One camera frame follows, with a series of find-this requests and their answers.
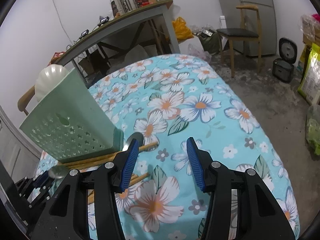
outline chair seat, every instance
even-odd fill
[[[217,32],[229,37],[244,37],[244,38],[259,37],[257,33],[246,30],[246,29],[241,29],[241,28],[218,29]]]

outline floral tablecloth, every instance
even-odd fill
[[[134,169],[151,177],[116,194],[127,240],[201,237],[210,196],[192,176],[186,153],[191,136],[228,168],[254,168],[299,236],[297,205],[282,161],[249,109],[206,62],[181,54],[153,57],[106,76],[89,91],[124,139],[141,132],[145,144],[159,142],[139,154]],[[44,153],[37,175],[55,163]],[[229,239],[236,234],[236,214],[233,192]],[[88,215],[90,236],[97,239],[94,204]]]

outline concrete floor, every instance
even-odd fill
[[[216,55],[211,65],[251,110],[281,157],[296,197],[302,233],[320,209],[320,159],[308,151],[305,143],[309,105],[297,93],[301,77],[295,76],[290,84],[273,77],[275,58],[263,58],[262,71],[257,74],[256,59],[235,55],[234,78],[229,56],[222,65],[220,55]]]

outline spoon head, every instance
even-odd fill
[[[53,166],[48,171],[48,175],[52,179],[62,179],[69,173],[69,169],[62,165]]]
[[[127,139],[127,141],[123,145],[122,151],[126,151],[128,149],[128,147],[133,139],[136,139],[138,141],[139,147],[143,146],[143,144],[144,144],[143,134],[140,132],[135,132],[132,135],[130,135],[130,137]]]

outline metal bolt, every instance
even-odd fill
[[[104,165],[107,169],[111,169],[113,166],[115,166],[112,162],[106,163]]]
[[[211,166],[214,168],[219,168],[221,166],[221,164],[219,162],[212,162]]]
[[[70,174],[71,176],[76,176],[76,175],[78,174],[78,171],[75,170],[75,169],[73,169],[73,170],[71,170],[71,171],[69,172],[69,174]]]
[[[247,173],[251,176],[256,174],[256,171],[254,169],[248,169]]]

